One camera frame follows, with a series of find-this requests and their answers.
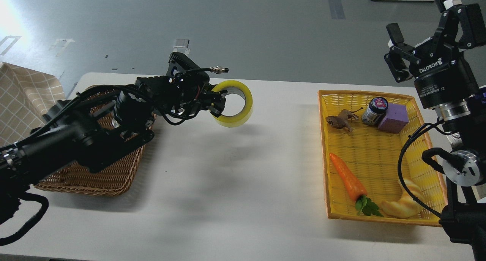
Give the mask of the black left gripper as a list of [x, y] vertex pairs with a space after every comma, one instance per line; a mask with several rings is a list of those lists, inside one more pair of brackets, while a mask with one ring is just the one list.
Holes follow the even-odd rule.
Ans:
[[193, 119], [200, 111], [209, 111], [218, 119], [226, 102], [226, 89], [213, 88], [207, 73], [168, 73], [169, 101], [167, 115], [175, 119]]

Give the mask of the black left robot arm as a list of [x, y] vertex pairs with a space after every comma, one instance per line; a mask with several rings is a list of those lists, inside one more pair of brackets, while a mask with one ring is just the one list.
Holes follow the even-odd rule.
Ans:
[[229, 69], [201, 68], [173, 52], [165, 76], [139, 76], [129, 85], [97, 85], [74, 99], [59, 100], [44, 114], [44, 126], [1, 147], [1, 223], [13, 218], [21, 201], [41, 204], [17, 232], [1, 238], [1, 245], [18, 241], [45, 215], [49, 201], [29, 193], [31, 185], [73, 162], [91, 173], [102, 171], [153, 139], [153, 114], [174, 126], [202, 110], [220, 117], [227, 91], [209, 83], [209, 72]]

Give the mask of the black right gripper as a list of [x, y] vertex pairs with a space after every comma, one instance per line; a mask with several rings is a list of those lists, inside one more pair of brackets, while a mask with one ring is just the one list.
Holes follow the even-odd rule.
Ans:
[[434, 0], [441, 17], [432, 37], [411, 46], [397, 23], [387, 24], [389, 52], [384, 60], [397, 83], [414, 81], [424, 108], [457, 102], [479, 93], [479, 84], [461, 49], [486, 43], [481, 7], [460, 0]]

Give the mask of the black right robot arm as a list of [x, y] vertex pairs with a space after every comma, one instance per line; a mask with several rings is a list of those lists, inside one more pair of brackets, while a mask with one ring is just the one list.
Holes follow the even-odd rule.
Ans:
[[[480, 6], [460, 0], [435, 0], [441, 13], [438, 28], [422, 43], [405, 43], [396, 23], [387, 25], [389, 52], [384, 55], [396, 82], [414, 79], [425, 109], [435, 110], [436, 123], [412, 133], [399, 154], [398, 176], [406, 193], [439, 218], [451, 242], [469, 244], [476, 261], [485, 260], [485, 204], [476, 200], [473, 186], [485, 184], [485, 88], [479, 87], [464, 52], [485, 45]], [[408, 147], [431, 129], [454, 136], [451, 151], [432, 147], [422, 160], [446, 177], [447, 204], [441, 212], [419, 200], [406, 186], [402, 158]]]

